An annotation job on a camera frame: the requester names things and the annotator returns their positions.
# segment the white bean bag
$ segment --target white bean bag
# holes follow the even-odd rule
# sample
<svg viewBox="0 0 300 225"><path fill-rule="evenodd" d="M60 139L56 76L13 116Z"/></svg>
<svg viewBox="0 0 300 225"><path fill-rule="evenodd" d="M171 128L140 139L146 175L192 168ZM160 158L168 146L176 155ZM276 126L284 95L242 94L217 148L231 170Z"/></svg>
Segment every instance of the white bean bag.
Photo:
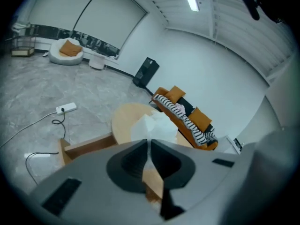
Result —
<svg viewBox="0 0 300 225"><path fill-rule="evenodd" d="M59 39L51 44L49 54L48 54L49 59L51 62L60 65L77 65L83 59L83 51L78 53L75 57L63 57L60 55L60 49L65 44L66 40L69 40L71 43L75 45L80 45L80 43L77 40L72 39L70 37Z"/></svg>

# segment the striped blanket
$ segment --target striped blanket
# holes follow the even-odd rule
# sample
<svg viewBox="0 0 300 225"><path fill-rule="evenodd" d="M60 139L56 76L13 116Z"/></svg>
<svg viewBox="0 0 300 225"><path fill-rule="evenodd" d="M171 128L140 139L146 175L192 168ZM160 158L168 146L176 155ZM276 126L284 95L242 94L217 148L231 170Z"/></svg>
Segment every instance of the striped blanket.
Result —
<svg viewBox="0 0 300 225"><path fill-rule="evenodd" d="M198 146L202 146L204 144L207 144L207 146L209 146L218 141L214 134L215 129L211 124L203 133L185 114L180 111L180 109L178 109L178 107L174 103L172 103L165 96L157 94L156 96L154 96L154 100L158 101L161 105L172 112L177 118L183 121L184 125L192 131L192 135Z"/></svg>

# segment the gray floor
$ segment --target gray floor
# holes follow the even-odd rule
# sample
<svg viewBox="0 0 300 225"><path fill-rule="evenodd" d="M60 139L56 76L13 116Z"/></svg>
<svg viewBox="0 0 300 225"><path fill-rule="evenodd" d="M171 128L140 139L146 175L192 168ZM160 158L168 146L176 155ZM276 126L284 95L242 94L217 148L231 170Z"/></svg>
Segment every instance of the gray floor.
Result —
<svg viewBox="0 0 300 225"><path fill-rule="evenodd" d="M75 102L78 109L66 114L66 140L71 144L111 131L111 117L124 103L147 104L150 95L136 87L132 79L112 70L97 71L83 62L60 66L36 54L30 58L0 60L0 144L15 132L55 111L55 107ZM1 165L9 181L25 192L35 183L25 168L26 153L57 152L62 126L51 123L62 116L51 115L22 131L0 151ZM58 156L36 157L29 169L37 182L60 167Z"/></svg>

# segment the white slatted ceiling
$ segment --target white slatted ceiling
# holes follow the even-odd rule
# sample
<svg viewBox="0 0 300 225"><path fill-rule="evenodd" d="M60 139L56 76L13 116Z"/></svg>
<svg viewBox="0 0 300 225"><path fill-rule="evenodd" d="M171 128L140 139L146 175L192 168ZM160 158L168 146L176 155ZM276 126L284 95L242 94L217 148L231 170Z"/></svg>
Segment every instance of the white slatted ceiling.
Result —
<svg viewBox="0 0 300 225"><path fill-rule="evenodd" d="M260 20L253 20L242 0L197 0L199 12L193 12L187 0L151 1L168 21L167 28L192 32L228 46L266 80L295 48L285 24L275 24L260 8Z"/></svg>

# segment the white power strip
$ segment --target white power strip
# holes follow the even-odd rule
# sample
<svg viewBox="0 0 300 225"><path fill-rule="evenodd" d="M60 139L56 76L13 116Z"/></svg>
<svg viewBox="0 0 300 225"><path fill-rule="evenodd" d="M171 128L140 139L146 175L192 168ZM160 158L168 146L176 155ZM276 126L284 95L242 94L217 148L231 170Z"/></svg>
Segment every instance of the white power strip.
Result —
<svg viewBox="0 0 300 225"><path fill-rule="evenodd" d="M57 115L63 114L63 111L61 110L62 108L65 110L65 113L67 113L67 112L76 110L77 106L76 106L75 103L69 103L69 104L66 104L66 105L63 105L63 106L56 107Z"/></svg>

